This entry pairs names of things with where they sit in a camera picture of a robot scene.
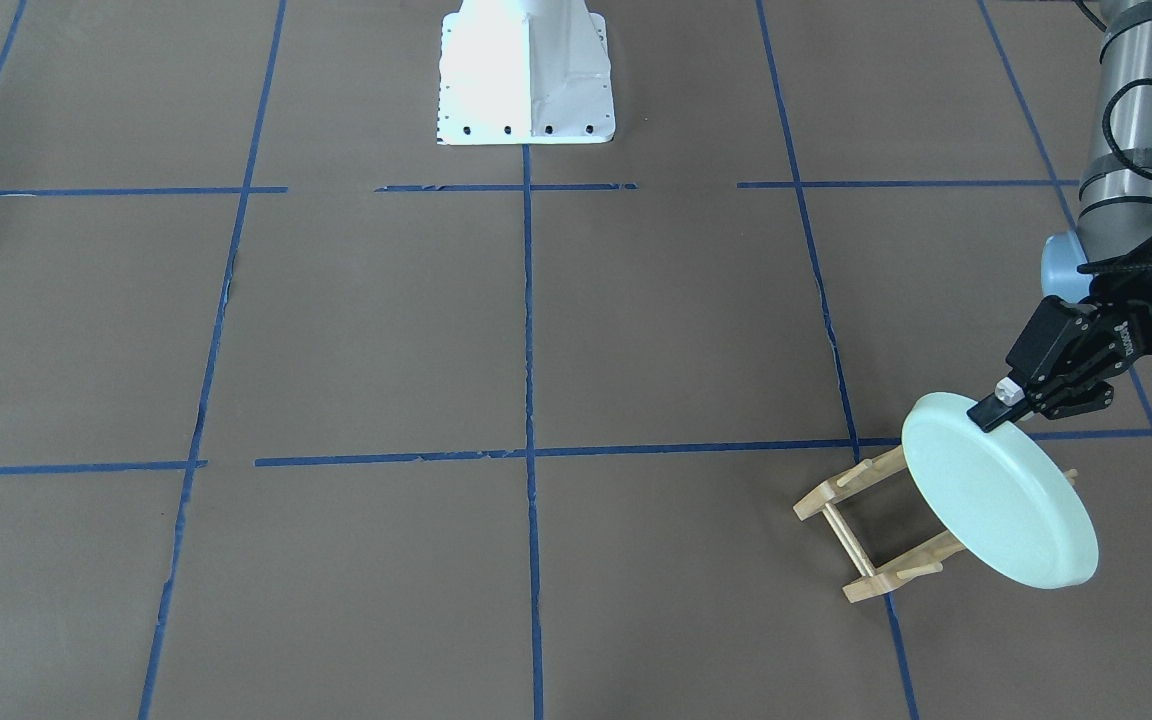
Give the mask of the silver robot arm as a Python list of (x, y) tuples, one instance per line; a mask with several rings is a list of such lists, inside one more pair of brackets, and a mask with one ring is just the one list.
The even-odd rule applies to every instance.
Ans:
[(1044, 245), (1043, 300), (1007, 376), (968, 416), (983, 432), (1097, 414), (1112, 378), (1152, 356), (1152, 1), (1102, 1), (1100, 91), (1079, 213)]

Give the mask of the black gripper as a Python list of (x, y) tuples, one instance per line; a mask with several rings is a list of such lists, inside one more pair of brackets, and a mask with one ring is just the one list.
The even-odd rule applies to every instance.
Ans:
[(967, 410), (982, 432), (1032, 414), (1096, 414), (1114, 401), (1111, 379), (1152, 356), (1152, 237), (1079, 273), (1091, 275), (1087, 296), (1039, 302), (1006, 356), (1009, 374)]

